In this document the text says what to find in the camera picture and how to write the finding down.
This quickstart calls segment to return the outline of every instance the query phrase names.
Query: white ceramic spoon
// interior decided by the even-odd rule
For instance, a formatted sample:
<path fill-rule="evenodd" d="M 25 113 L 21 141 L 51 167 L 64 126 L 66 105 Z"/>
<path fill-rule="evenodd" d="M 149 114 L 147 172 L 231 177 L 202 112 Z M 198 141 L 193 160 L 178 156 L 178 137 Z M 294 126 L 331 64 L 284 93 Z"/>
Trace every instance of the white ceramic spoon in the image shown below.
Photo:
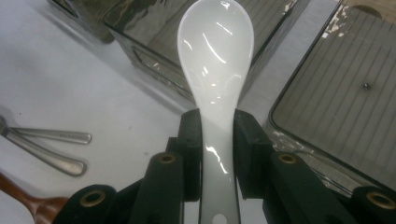
<path fill-rule="evenodd" d="M 233 0 L 196 2 L 178 28 L 178 55 L 203 128 L 201 224 L 213 223 L 214 217 L 240 223 L 233 114 L 250 66 L 253 40 L 250 18 Z"/>

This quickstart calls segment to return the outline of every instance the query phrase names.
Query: glass dish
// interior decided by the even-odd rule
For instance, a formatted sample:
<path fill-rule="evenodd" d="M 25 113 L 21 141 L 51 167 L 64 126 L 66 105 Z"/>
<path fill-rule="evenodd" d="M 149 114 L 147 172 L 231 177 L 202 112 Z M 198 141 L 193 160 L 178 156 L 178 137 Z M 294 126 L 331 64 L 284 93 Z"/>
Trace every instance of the glass dish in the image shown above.
<path fill-rule="evenodd" d="M 58 9 L 62 19 L 73 28 L 76 28 L 74 24 L 76 23 L 103 43 L 114 40 L 113 35 L 103 24 L 103 16 L 119 0 L 48 0 L 48 2 Z"/>
<path fill-rule="evenodd" d="M 239 0 L 255 32 L 254 58 L 245 92 L 309 0 Z M 177 28 L 195 0 L 121 0 L 104 17 L 105 25 L 132 64 L 193 101 L 177 55 Z"/>
<path fill-rule="evenodd" d="M 396 3 L 374 2 L 340 3 L 265 127 L 276 149 L 300 155 L 345 195 L 396 190 Z"/>

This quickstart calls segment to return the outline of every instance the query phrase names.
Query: copper spoon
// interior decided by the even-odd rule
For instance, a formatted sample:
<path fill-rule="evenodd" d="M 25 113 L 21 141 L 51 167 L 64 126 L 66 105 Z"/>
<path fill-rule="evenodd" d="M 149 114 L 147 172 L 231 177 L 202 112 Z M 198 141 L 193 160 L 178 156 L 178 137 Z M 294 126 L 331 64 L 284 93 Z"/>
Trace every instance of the copper spoon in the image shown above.
<path fill-rule="evenodd" d="M 35 224 L 51 224 L 67 202 L 67 198 L 35 198 L 0 173 L 0 190 L 22 203 L 32 214 Z"/>

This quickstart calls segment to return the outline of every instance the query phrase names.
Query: white table surface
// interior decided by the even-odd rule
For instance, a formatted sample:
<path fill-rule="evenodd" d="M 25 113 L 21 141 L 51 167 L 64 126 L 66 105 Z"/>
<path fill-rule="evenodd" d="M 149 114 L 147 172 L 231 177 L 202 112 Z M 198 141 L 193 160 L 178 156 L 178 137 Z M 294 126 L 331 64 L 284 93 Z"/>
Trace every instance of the white table surface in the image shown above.
<path fill-rule="evenodd" d="M 276 97 L 330 15 L 333 0 L 311 0 L 238 106 L 264 124 Z M 92 43 L 54 17 L 45 0 L 0 1 L 0 115 L 10 127 L 88 132 L 87 146 L 35 142 L 81 159 L 71 177 L 0 137 L 0 172 L 30 194 L 71 196 L 91 184 L 123 189 L 144 176 L 151 156 L 177 136 L 194 105 L 133 67 L 114 41 Z M 262 200 L 240 200 L 242 223 L 266 223 Z M 198 222 L 186 203 L 185 223 Z M 32 224 L 20 203 L 0 192 L 0 224 Z"/>

